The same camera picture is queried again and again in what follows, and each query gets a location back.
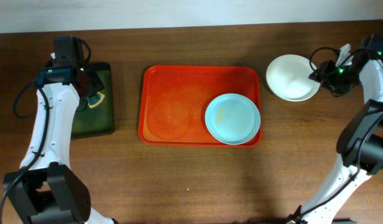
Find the dark green pad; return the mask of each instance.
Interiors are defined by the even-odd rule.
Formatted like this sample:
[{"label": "dark green pad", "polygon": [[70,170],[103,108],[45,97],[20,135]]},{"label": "dark green pad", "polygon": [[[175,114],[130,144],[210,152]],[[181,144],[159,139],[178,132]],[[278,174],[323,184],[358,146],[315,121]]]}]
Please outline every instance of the dark green pad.
[{"label": "dark green pad", "polygon": [[[100,92],[104,100],[95,108],[86,107],[82,112],[76,112],[73,120],[72,138],[87,138],[114,131],[113,86],[111,70],[108,63],[92,63],[84,68],[85,72],[95,71],[104,84]],[[81,102],[77,110],[85,108],[86,102]]]}]

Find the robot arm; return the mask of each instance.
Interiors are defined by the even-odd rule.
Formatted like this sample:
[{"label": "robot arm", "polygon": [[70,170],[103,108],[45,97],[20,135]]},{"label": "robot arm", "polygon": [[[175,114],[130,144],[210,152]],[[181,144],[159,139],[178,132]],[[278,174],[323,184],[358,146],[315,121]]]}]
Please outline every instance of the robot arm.
[{"label": "robot arm", "polygon": [[340,135],[339,154],[331,173],[319,191],[300,206],[287,223],[332,223],[352,193],[383,169],[383,138],[372,134],[378,123],[383,125],[383,62],[367,60],[359,72],[359,79],[366,104]]},{"label": "robot arm", "polygon": [[[8,189],[45,142],[41,156],[7,195],[26,224],[116,223],[91,208],[88,189],[70,169],[72,124],[80,98],[94,96],[104,88],[95,74],[86,74],[80,69],[84,63],[80,41],[73,37],[55,39],[58,59],[53,60],[51,67],[42,69],[35,80],[41,91],[37,92],[37,116],[21,170],[6,174],[4,179],[4,187]],[[48,126],[46,139],[41,141],[47,118],[45,110],[49,110]],[[37,189],[44,184],[50,190],[39,192]]]}]

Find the black cable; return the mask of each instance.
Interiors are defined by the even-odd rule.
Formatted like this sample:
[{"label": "black cable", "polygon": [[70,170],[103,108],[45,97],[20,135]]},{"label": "black cable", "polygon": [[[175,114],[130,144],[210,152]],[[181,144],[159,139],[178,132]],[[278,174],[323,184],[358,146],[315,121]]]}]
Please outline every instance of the black cable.
[{"label": "black cable", "polygon": [[335,49],[335,48],[332,48],[332,47],[320,47],[319,49],[316,49],[313,53],[311,53],[310,58],[309,58],[309,65],[310,65],[310,68],[311,68],[315,73],[317,73],[317,70],[318,70],[318,69],[314,69],[314,68],[313,68],[313,64],[312,64],[311,61],[313,60],[313,56],[314,56],[317,52],[319,52],[319,51],[321,51],[321,50],[332,50],[337,56],[338,56],[339,53],[341,52],[340,50]]},{"label": "black cable", "polygon": [[85,63],[88,63],[88,62],[90,61],[90,59],[91,59],[92,50],[91,50],[90,46],[86,43],[85,40],[80,39],[80,42],[81,42],[83,45],[85,45],[86,49],[88,50],[88,56],[87,56],[87,58],[85,59]]},{"label": "black cable", "polygon": [[48,132],[48,122],[49,122],[49,103],[48,103],[48,98],[47,98],[47,95],[45,94],[45,92],[43,91],[42,88],[38,88],[38,91],[40,91],[42,97],[44,98],[44,101],[45,101],[45,124],[44,124],[44,130],[43,130],[43,133],[42,133],[42,137],[41,137],[41,143],[40,143],[40,146],[38,148],[38,151],[35,153],[34,155],[34,158],[31,160],[31,162],[29,163],[29,165],[27,165],[25,168],[22,168],[21,169],[21,173],[19,176],[16,177],[16,179],[14,179],[11,184],[9,184],[6,189],[5,189],[5,192],[2,196],[2,199],[1,199],[1,202],[0,202],[0,224],[2,224],[2,210],[4,209],[4,204],[5,204],[5,199],[8,195],[8,193],[12,190],[12,188],[19,182],[22,180],[23,176],[27,173],[27,171],[29,171],[29,169],[37,162],[38,158],[41,156],[41,152],[42,152],[42,149],[44,148],[44,144],[45,144],[45,140],[47,138],[47,132]]},{"label": "black cable", "polygon": [[17,102],[19,102],[19,99],[20,97],[23,95],[23,93],[26,91],[26,89],[28,89],[32,84],[34,84],[34,81],[31,81],[29,84],[27,84],[25,87],[23,87],[23,89],[19,92],[19,94],[17,94],[17,97],[15,99],[15,102],[13,103],[13,113],[15,114],[16,118],[19,118],[19,119],[26,119],[26,118],[30,118],[32,116],[35,115],[35,112],[32,113],[32,114],[29,114],[27,116],[22,116],[22,115],[19,115],[16,111],[16,108],[17,108]]}]

